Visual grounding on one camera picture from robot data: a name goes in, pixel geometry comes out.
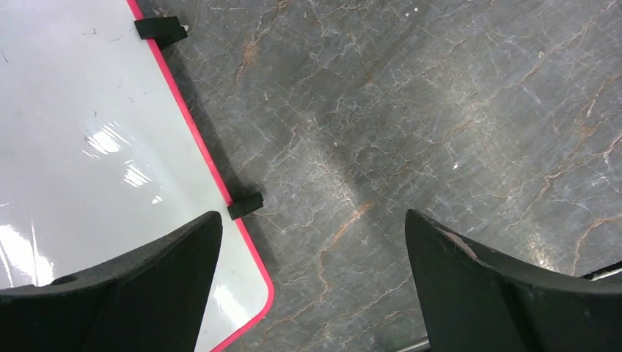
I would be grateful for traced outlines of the black board clip far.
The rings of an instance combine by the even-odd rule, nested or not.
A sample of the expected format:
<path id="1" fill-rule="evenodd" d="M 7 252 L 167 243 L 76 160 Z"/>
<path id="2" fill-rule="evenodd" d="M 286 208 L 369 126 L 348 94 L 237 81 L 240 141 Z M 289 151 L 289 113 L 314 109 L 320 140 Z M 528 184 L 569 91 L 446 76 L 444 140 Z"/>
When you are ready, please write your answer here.
<path id="1" fill-rule="evenodd" d="M 188 32 L 177 16 L 143 18 L 134 21 L 141 40 L 154 40 L 163 49 L 188 37 Z"/>

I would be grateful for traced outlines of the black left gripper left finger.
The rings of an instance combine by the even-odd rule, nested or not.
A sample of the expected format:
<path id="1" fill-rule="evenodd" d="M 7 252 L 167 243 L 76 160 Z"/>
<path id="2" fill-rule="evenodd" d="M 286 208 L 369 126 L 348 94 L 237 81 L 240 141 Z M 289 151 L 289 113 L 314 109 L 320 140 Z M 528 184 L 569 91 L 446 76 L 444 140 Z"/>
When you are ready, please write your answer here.
<path id="1" fill-rule="evenodd" d="M 91 268 L 1 292 L 3 351 L 192 351 L 223 224 L 207 212 Z"/>

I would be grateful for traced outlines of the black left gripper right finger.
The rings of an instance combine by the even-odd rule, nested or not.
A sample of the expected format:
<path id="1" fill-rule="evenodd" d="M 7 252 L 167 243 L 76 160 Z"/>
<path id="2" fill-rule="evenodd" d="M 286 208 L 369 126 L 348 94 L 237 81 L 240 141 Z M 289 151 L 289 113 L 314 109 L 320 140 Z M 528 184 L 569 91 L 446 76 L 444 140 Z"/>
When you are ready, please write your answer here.
<path id="1" fill-rule="evenodd" d="M 416 210 L 405 238 L 433 351 L 621 349 L 619 281 L 540 268 Z"/>

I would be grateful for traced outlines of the white board with pink rim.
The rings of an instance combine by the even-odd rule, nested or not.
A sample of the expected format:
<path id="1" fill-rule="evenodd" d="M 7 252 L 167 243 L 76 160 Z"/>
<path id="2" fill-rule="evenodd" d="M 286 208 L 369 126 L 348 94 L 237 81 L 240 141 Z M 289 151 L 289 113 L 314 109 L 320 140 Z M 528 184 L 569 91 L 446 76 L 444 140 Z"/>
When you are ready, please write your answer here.
<path id="1" fill-rule="evenodd" d="M 222 351 L 274 286 L 141 17 L 135 1 L 1 3 L 1 287 L 49 284 L 216 211 L 196 349 Z"/>

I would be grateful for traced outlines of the black board clip near corner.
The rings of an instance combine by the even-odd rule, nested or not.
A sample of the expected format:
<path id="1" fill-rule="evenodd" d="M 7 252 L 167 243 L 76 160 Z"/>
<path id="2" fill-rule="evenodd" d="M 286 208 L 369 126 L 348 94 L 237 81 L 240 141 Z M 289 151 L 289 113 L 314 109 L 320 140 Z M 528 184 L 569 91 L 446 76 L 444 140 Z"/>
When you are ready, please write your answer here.
<path id="1" fill-rule="evenodd" d="M 235 221 L 244 216 L 255 212 L 263 207 L 263 195 L 260 192 L 255 192 L 244 198 L 234 201 L 227 207 L 227 212 L 230 218 Z"/>

